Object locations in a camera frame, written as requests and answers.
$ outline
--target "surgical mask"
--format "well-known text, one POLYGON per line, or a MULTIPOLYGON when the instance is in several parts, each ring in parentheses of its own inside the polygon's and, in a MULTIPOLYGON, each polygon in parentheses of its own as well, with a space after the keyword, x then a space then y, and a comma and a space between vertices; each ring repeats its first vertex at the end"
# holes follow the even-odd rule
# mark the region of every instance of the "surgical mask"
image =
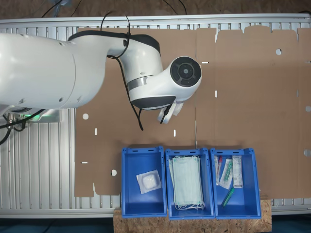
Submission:
POLYGON ((197 156, 174 157, 172 179, 176 209, 204 208, 200 178, 200 159, 197 156))

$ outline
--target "floor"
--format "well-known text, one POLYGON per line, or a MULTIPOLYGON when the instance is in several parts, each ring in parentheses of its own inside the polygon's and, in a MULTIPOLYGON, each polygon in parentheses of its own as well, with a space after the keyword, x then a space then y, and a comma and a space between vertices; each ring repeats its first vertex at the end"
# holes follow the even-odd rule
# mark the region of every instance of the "floor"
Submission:
MULTIPOLYGON (((56 0, 0 0, 0 19, 42 17, 56 0)), ((80 0, 69 0, 59 17, 70 17, 80 0)), ((298 13, 311 10, 311 0, 181 0, 188 15, 238 13, 298 13)), ((179 0, 166 0, 179 14, 185 10, 179 0)), ((73 17, 176 15, 164 0, 82 0, 73 17)))

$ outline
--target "wooden board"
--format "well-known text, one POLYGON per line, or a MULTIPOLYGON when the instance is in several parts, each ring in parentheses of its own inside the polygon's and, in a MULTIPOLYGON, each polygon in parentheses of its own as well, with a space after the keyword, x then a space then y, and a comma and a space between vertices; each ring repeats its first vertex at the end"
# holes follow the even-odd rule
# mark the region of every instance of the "wooden board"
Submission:
POLYGON ((261 219, 174 220, 168 217, 122 218, 121 209, 113 215, 115 233, 256 233, 272 231, 271 200, 261 200, 261 219))

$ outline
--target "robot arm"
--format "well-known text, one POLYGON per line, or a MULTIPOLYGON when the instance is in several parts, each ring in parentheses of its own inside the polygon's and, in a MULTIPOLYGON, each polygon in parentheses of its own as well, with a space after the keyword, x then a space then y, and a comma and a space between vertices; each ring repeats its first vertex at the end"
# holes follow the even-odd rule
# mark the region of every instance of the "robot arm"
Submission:
MULTIPOLYGON (((103 84, 106 56, 121 54, 126 38, 100 31, 77 33, 68 42, 0 34, 0 109, 76 108, 88 103, 103 84)), ((180 108, 201 82, 199 64, 188 57, 175 59, 163 71, 159 43, 148 35, 131 35, 120 60, 130 100, 140 109, 173 103, 180 108)))

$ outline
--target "metal frame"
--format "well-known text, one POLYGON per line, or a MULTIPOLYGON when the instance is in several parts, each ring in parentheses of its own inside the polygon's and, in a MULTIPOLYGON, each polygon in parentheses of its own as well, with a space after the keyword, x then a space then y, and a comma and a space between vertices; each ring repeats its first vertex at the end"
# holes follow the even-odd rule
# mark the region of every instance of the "metal frame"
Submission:
MULTIPOLYGON (((79 27, 98 28, 102 17, 0 20, 1 33, 24 33, 67 40, 79 27)), ((220 30, 264 25, 310 28, 308 14, 236 14, 129 17, 133 28, 220 30)), ((126 28, 125 17, 107 17, 105 27, 126 28)), ((0 217, 112 217, 120 196, 74 196, 75 110, 61 110, 60 123, 31 123, 0 147, 0 217)), ((0 138, 5 132, 0 131, 0 138)), ((311 213, 311 199, 272 200, 273 215, 311 213)))

